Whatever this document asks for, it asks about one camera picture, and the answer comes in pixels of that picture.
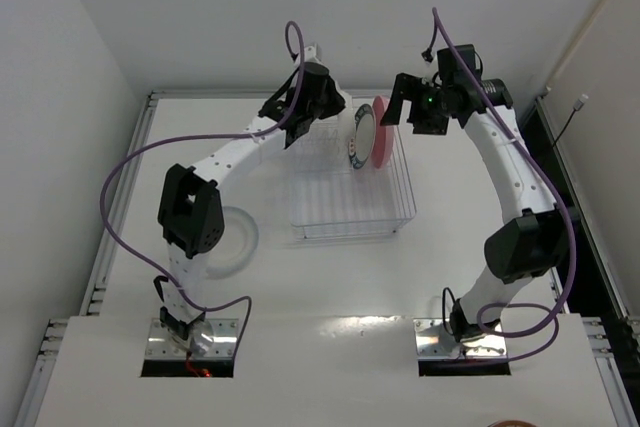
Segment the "green rimmed white plate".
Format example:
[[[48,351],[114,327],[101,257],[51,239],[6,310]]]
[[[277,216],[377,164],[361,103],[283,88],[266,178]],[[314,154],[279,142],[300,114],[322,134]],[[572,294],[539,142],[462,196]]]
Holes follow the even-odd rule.
[[[348,136],[348,158],[351,167],[359,170],[365,166],[376,136],[376,121],[370,104],[362,104],[353,114],[353,128]]]

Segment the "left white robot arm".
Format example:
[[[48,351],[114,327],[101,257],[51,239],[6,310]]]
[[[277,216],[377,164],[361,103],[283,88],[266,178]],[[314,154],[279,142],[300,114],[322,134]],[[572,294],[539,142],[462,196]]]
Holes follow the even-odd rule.
[[[157,289],[160,322],[177,341],[192,342],[204,327],[198,285],[216,267],[213,250],[232,221],[256,227],[228,205],[232,189],[273,159],[288,162],[292,225],[303,238],[386,236],[415,217],[402,140],[381,124],[387,105],[382,96],[356,102],[308,46],[244,131],[204,159],[168,169],[158,221],[170,267]]]

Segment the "pink plate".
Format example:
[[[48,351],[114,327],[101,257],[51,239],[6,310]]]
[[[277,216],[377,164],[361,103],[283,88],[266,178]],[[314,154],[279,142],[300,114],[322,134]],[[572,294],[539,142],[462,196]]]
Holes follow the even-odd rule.
[[[389,99],[376,96],[373,99],[372,109],[376,122],[375,141],[372,147],[371,160],[376,169],[382,169],[389,162],[394,145],[394,132],[391,126],[381,124],[387,111]]]

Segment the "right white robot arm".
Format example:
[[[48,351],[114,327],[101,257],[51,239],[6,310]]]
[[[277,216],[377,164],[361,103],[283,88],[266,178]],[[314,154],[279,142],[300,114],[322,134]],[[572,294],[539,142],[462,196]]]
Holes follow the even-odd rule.
[[[408,78],[408,121],[426,135],[459,123],[487,168],[503,222],[484,243],[485,268],[453,303],[449,326],[461,341],[494,333],[516,294],[562,261],[568,263],[562,293],[570,293],[578,253],[574,213],[526,147],[504,82],[483,79],[475,47],[427,49],[423,56],[437,61],[439,78]]]

